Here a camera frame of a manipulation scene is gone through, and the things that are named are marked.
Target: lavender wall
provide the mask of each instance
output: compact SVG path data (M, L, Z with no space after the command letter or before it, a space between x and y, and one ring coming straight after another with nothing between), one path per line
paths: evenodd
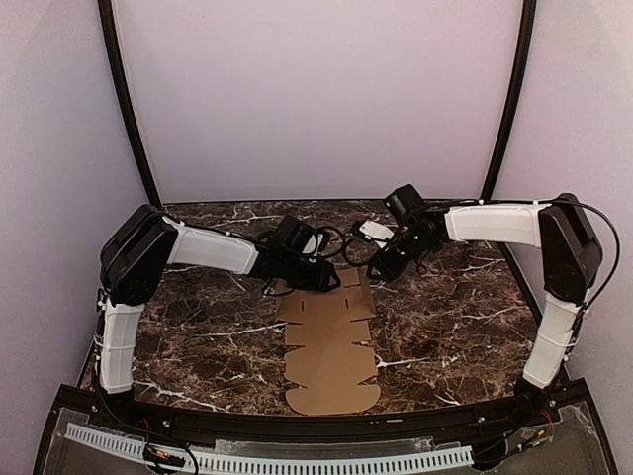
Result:
M116 5L165 201L479 194L519 0Z
M144 201L97 4L0 2L0 473L31 473L94 329L99 249Z
M633 473L633 4L539 2L523 96L497 197L575 192L607 213L624 245L613 284L595 304L570 361L586 377L620 473ZM612 238L594 220L612 262ZM540 257L514 250L542 297Z

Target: marble tabletop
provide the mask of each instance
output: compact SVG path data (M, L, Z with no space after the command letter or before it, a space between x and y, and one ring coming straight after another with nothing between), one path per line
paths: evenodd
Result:
M389 225L380 201L286 201L167 205L192 224L257 236L284 215L348 230ZM359 259L368 246L353 246ZM345 267L342 260L334 262ZM392 283L372 282L370 321L378 404L366 414L436 409L509 396L536 323L497 245L455 242L410 265ZM285 392L284 324L262 282L196 266L171 266L138 328L140 401L252 415L293 415ZM90 371L81 386L90 388Z

